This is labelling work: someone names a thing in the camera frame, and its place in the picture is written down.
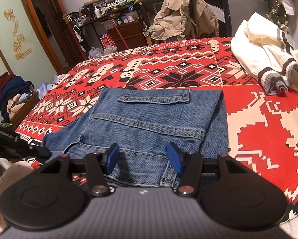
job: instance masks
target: jeans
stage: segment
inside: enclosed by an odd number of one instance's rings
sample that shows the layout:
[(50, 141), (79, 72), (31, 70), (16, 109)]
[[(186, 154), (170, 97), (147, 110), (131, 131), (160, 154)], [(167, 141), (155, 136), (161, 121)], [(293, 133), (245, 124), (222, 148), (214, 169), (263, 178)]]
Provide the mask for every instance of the jeans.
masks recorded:
[(228, 151), (228, 128), (220, 90), (104, 88), (97, 103), (42, 146), (52, 158), (72, 159), (120, 147), (120, 159), (109, 184), (116, 186), (175, 186), (177, 175), (166, 145), (175, 142), (185, 152), (216, 158)]

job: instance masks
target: red patterned bedspread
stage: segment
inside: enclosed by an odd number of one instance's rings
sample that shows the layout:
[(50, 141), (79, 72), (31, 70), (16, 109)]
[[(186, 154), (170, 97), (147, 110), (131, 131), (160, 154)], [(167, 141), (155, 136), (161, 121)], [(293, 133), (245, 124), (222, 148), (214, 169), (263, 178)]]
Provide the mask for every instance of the red patterned bedspread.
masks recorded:
[(229, 154), (284, 191), (289, 205), (283, 221), (292, 219), (298, 216), (298, 94), (266, 96), (233, 56), (230, 41), (171, 42), (85, 61), (46, 94), (17, 131), (40, 144), (45, 134), (87, 112), (104, 87), (222, 89)]

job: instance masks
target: drawer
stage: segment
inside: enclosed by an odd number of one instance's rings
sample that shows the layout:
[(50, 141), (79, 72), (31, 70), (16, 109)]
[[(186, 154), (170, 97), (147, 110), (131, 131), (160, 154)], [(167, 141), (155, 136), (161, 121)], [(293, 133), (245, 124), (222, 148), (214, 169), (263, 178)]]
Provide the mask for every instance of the drawer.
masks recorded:
[[(142, 35), (142, 31), (140, 30), (138, 21), (123, 24), (119, 26), (118, 29), (124, 39), (130, 38), (136, 35)], [(119, 36), (115, 28), (109, 29), (108, 32), (110, 33), (111, 37), (115, 42), (121, 40), (121, 37)]]
[[(143, 35), (139, 35), (136, 37), (128, 38), (125, 40), (129, 48), (137, 48), (146, 46), (147, 42), (145, 42)], [(118, 51), (126, 50), (126, 46), (124, 45), (122, 40), (115, 41), (116, 47)]]

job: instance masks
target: white sweater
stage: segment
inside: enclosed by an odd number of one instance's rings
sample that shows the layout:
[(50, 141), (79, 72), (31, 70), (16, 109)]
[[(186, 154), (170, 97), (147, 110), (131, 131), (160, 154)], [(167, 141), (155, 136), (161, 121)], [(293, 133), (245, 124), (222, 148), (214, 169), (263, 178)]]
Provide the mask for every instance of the white sweater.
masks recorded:
[(298, 50), (292, 38), (270, 20), (258, 13), (244, 20), (231, 49), (266, 94), (279, 94), (288, 87), (298, 92)]

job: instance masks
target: refrigerator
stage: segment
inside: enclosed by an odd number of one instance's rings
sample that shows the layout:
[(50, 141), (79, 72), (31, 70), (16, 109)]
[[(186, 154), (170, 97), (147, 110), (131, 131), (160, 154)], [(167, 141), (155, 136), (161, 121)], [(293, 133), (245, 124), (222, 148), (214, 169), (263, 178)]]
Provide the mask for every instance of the refrigerator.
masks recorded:
[(267, 0), (228, 0), (232, 24), (232, 35), (243, 20), (249, 20), (254, 12), (266, 17), (269, 11)]

